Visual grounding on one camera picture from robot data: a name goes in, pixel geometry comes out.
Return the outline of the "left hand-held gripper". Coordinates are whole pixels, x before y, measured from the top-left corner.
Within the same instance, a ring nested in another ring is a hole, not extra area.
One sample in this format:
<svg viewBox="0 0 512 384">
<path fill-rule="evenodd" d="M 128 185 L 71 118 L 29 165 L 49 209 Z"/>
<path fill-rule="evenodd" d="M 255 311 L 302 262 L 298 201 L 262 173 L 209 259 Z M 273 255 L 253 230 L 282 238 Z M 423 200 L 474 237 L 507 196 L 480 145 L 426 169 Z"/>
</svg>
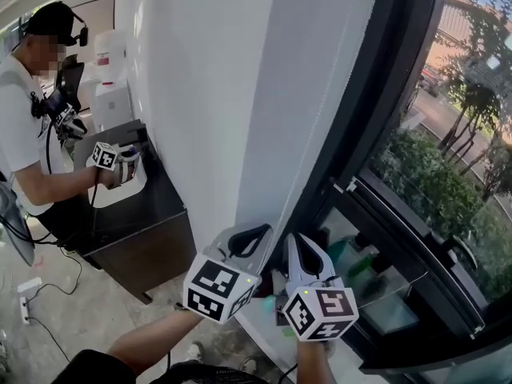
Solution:
<svg viewBox="0 0 512 384">
<path fill-rule="evenodd" d="M 272 226 L 264 222 L 245 222 L 221 232 L 197 254 L 186 274 L 184 307 L 219 324 L 229 321 L 256 291 L 273 235 Z"/>
</svg>

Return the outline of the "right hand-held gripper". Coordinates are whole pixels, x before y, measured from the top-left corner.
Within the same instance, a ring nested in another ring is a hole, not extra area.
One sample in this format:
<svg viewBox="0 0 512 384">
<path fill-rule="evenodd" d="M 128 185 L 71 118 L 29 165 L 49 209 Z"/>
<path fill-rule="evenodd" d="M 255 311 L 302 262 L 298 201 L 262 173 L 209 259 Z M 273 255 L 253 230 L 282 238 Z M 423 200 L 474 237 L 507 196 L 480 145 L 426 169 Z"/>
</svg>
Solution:
<svg viewBox="0 0 512 384">
<path fill-rule="evenodd" d="M 329 255 L 312 239 L 288 234 L 286 246 L 288 282 L 299 287 L 282 312 L 297 339 L 325 342 L 340 338 L 358 320 L 353 290 L 336 277 Z"/>
</svg>

